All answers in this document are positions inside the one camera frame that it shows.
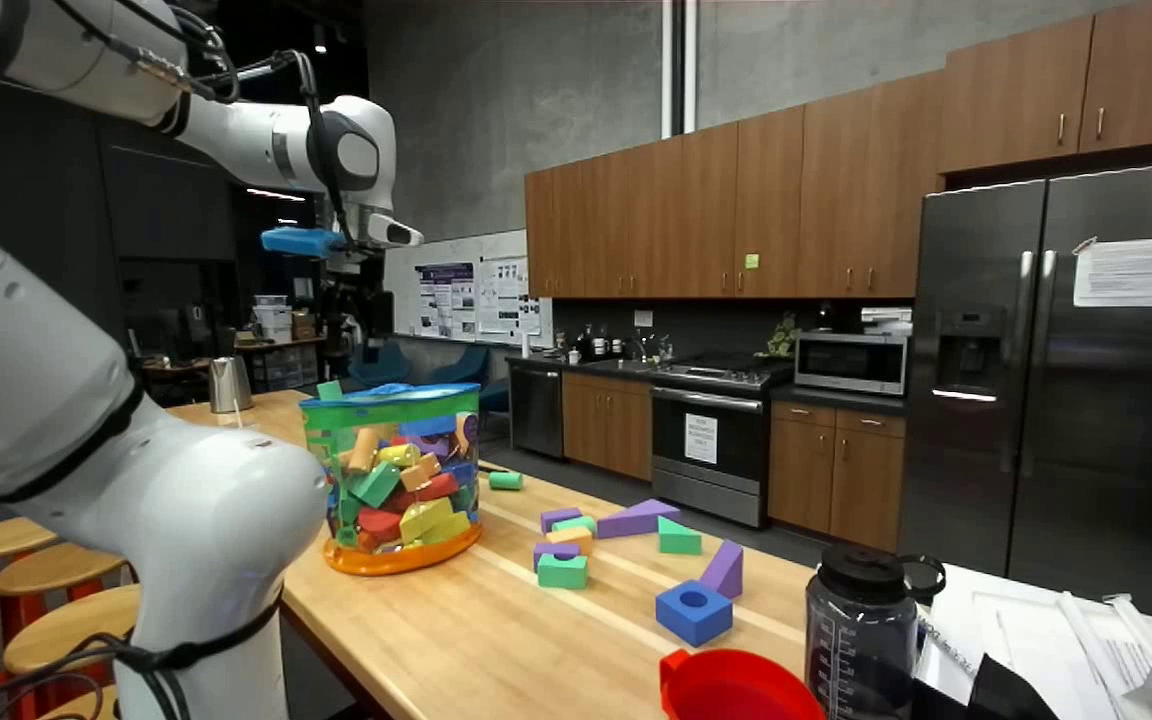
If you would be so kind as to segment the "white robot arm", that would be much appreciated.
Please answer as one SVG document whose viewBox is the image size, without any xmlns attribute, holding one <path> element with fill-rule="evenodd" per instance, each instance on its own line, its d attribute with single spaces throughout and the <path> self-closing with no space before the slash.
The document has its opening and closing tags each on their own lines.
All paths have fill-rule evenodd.
<svg viewBox="0 0 1152 720">
<path fill-rule="evenodd" d="M 201 75 L 219 34 L 172 0 L 0 0 L 0 82 L 165 130 L 245 185 L 333 200 L 348 245 L 391 213 L 398 122 L 364 97 L 261 102 Z M 188 423 L 124 348 L 0 246 L 0 505 L 133 563 L 142 615 L 89 638 L 124 720 L 288 720 L 281 575 L 327 505 L 323 464 L 254 428 Z"/>
</svg>

